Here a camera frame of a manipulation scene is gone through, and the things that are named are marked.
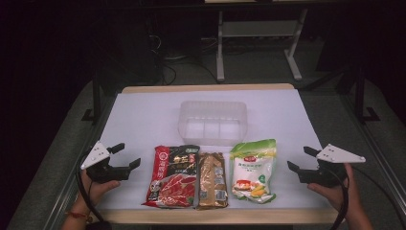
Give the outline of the person's left hand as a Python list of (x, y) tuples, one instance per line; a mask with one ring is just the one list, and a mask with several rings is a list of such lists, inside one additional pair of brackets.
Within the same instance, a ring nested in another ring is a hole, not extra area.
[[(84, 191), (87, 193), (87, 196), (89, 197), (93, 206), (96, 206), (107, 192), (112, 191), (113, 189), (116, 189), (121, 185), (121, 182), (117, 180), (111, 180), (102, 184), (93, 182), (87, 175), (86, 171), (82, 171), (80, 173), (80, 178)], [(81, 193), (78, 194), (77, 199), (72, 207), (72, 211), (79, 214), (90, 214), (90, 209), (87, 207)]]

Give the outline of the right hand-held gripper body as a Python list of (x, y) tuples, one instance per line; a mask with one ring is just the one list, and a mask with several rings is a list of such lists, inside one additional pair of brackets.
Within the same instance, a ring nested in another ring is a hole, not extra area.
[(299, 179), (301, 183), (316, 183), (324, 187), (338, 186), (347, 178), (345, 163), (365, 163), (366, 158), (340, 149), (331, 144), (320, 150), (315, 157), (318, 163), (316, 170), (301, 169)]

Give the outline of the clear plastic container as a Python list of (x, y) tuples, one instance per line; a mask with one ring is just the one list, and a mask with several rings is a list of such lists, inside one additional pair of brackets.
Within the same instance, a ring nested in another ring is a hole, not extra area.
[(246, 136), (247, 106), (242, 102), (185, 101), (178, 132), (185, 144), (232, 147)]

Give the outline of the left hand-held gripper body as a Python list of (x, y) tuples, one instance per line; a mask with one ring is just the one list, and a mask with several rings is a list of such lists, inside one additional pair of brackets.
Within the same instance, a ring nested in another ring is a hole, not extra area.
[(127, 180), (131, 170), (126, 167), (113, 167), (109, 165), (110, 154), (107, 148), (97, 141), (88, 151), (84, 161), (79, 166), (86, 170), (87, 175), (97, 183), (106, 183), (111, 180)]

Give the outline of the white paper mat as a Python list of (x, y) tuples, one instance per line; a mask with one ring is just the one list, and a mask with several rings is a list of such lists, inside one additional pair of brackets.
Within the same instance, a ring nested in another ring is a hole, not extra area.
[(141, 166), (129, 179), (109, 192), (99, 203), (102, 210), (144, 209), (157, 146), (180, 146), (178, 132), (181, 103), (185, 101), (243, 102), (247, 106), (245, 141), (277, 141), (276, 167), (271, 191), (276, 198), (265, 204), (239, 200), (229, 195), (231, 209), (326, 208), (328, 202), (308, 190), (287, 167), (289, 161), (304, 169), (315, 169), (316, 160), (303, 147), (321, 145), (296, 90), (232, 90), (168, 93), (123, 93), (117, 97), (101, 135), (107, 146), (124, 143), (124, 150), (110, 164), (124, 166), (140, 158)]

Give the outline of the person's right hand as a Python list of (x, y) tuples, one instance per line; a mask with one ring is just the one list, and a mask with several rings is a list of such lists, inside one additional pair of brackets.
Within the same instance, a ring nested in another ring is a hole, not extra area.
[[(347, 171), (348, 178), (345, 180), (345, 185), (348, 188), (349, 194), (349, 207), (346, 214), (346, 220), (359, 218), (364, 210), (361, 204), (360, 194), (353, 176), (352, 167), (349, 163), (344, 164)], [(316, 183), (310, 183), (307, 188), (312, 192), (325, 197), (329, 203), (337, 211), (340, 210), (341, 205), (344, 203), (344, 195), (340, 186), (334, 188), (324, 187)]]

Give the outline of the white metal stand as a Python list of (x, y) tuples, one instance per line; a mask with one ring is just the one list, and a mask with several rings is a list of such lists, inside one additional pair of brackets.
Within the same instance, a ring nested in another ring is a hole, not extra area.
[(295, 51), (305, 24), (308, 9), (303, 9), (297, 20), (277, 21), (225, 21), (223, 12), (218, 13), (216, 79), (225, 81), (223, 61), (223, 39), (230, 37), (282, 37), (289, 36), (292, 43), (284, 50), (293, 79), (300, 81), (303, 77), (294, 58)]

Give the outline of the black metal stand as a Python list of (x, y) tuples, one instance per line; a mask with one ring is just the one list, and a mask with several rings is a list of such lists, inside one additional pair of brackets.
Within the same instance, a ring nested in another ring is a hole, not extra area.
[(372, 107), (364, 106), (365, 74), (361, 67), (356, 72), (354, 113), (357, 120), (364, 125), (366, 122), (379, 121), (379, 117)]
[(92, 99), (93, 108), (87, 109), (81, 119), (83, 121), (91, 121), (93, 124), (95, 124), (102, 113), (101, 85), (98, 74), (95, 74), (92, 79)]

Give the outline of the gold brown packet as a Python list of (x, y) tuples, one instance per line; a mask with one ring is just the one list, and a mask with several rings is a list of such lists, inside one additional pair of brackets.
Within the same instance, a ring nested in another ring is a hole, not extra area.
[(228, 192), (225, 162), (221, 152), (199, 154), (199, 210), (225, 208), (228, 206)]

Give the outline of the white and green packet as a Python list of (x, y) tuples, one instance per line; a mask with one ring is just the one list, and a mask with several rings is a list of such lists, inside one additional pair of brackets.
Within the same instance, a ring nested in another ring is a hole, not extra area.
[(277, 142), (265, 139), (239, 143), (230, 151), (232, 193), (237, 199), (257, 204), (271, 202), (276, 195), (270, 181), (277, 159)]

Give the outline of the red and black sauce packet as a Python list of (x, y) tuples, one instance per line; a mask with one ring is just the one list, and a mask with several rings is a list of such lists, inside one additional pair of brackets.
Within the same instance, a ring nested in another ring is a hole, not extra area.
[(199, 146), (158, 146), (144, 205), (190, 208), (194, 204)]

